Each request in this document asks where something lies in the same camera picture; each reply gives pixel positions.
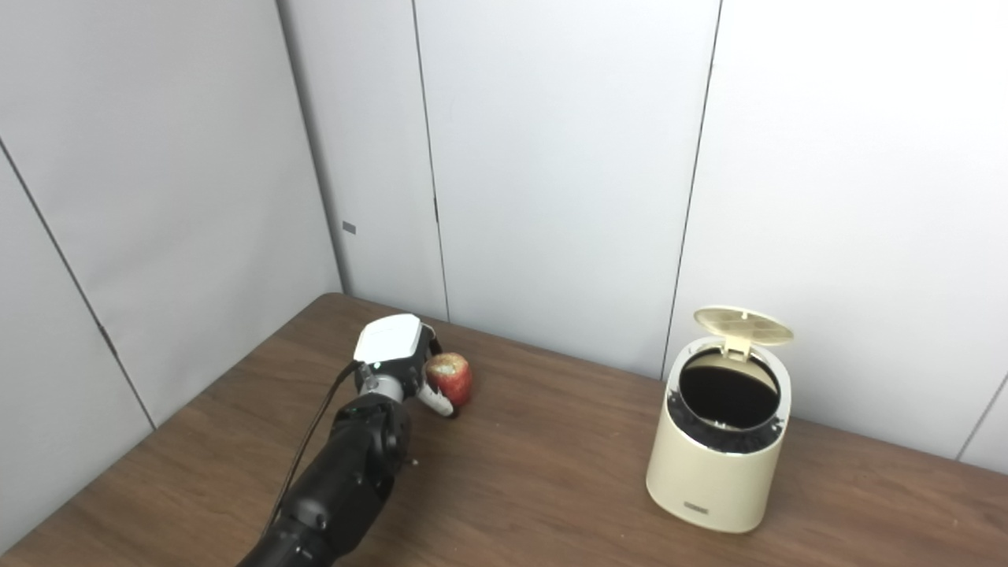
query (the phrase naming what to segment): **wooden table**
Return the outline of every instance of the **wooden table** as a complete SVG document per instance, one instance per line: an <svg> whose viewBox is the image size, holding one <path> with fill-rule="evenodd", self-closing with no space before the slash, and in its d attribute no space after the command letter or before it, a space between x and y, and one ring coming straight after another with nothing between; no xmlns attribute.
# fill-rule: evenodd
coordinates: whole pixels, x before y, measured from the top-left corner
<svg viewBox="0 0 1008 567"><path fill-rule="evenodd" d="M234 565L361 328L391 313L320 298L0 565ZM644 488L662 384L432 323L474 401L455 421L410 403L419 464L343 565L1008 565L1008 476L799 420L762 526L695 528Z"/></svg>

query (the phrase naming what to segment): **apple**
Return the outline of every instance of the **apple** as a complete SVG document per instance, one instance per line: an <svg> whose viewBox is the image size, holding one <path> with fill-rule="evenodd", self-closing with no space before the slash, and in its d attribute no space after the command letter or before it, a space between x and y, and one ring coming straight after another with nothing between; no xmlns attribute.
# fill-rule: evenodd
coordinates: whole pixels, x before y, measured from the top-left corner
<svg viewBox="0 0 1008 567"><path fill-rule="evenodd" d="M437 386L453 406L458 408L469 402L473 373L469 369L469 362L461 354L435 354L423 368L430 383Z"/></svg>

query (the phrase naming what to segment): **white wall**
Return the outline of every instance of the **white wall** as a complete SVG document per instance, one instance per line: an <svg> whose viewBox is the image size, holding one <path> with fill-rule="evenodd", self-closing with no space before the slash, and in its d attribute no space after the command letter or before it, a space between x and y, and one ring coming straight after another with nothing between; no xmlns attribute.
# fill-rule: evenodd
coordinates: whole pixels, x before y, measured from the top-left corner
<svg viewBox="0 0 1008 567"><path fill-rule="evenodd" d="M797 416L956 456L1008 368L1006 28L994 1L726 0L666 367L699 307L763 311Z"/></svg>
<svg viewBox="0 0 1008 567"><path fill-rule="evenodd" d="M3 12L0 134L160 424L340 289L276 6Z"/></svg>
<svg viewBox="0 0 1008 567"><path fill-rule="evenodd" d="M452 322L657 377L718 3L416 10Z"/></svg>
<svg viewBox="0 0 1008 567"><path fill-rule="evenodd" d="M0 313L3 554L150 433L3 153Z"/></svg>
<svg viewBox="0 0 1008 567"><path fill-rule="evenodd" d="M411 3L280 5L347 292L448 319Z"/></svg>

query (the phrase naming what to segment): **small gray label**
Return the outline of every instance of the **small gray label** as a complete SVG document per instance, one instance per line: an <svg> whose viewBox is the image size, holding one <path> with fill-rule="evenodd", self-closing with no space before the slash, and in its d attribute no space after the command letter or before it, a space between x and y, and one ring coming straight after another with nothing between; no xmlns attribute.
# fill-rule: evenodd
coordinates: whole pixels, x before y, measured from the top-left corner
<svg viewBox="0 0 1008 567"><path fill-rule="evenodd" d="M689 502L682 502L682 505L686 506L687 508L689 508L689 509L691 509L694 512L699 512L701 514L707 514L707 508L706 507L700 507L699 505L694 504L694 503L689 503Z"/></svg>

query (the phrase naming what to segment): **black cable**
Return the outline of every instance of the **black cable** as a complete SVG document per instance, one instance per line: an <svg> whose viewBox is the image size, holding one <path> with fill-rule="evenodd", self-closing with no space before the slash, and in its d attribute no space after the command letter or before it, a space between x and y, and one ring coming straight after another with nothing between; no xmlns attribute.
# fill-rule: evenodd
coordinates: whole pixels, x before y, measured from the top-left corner
<svg viewBox="0 0 1008 567"><path fill-rule="evenodd" d="M311 434L313 434L316 428L319 427L319 422L322 421L323 416L326 414L326 410L329 409L329 405L333 402L336 389L340 387L343 380L347 379L347 376L350 374L353 374L354 371L360 367L360 360L354 360L350 364L347 364L347 366L343 370L340 370L340 373L337 374L336 380L333 381L333 385L329 386L329 391L326 392L326 398L323 399L322 406L319 407L319 412L316 413L316 417L311 420L311 425L308 426L308 430L304 432L304 438L301 439L301 444L297 447L297 452L294 453L294 462L290 464L290 470L287 471L287 477L283 480L283 486L280 488L280 493L276 495L276 502L273 503L273 511L269 513L269 519L266 520L266 527L262 529L262 536L266 535L270 526L272 526L273 522L276 521L276 515L280 512L280 505L283 503L283 498L287 495L287 490L290 489L290 483L294 479L294 473L297 472L297 465L300 464L301 457L304 456L304 449L308 446Z"/></svg>

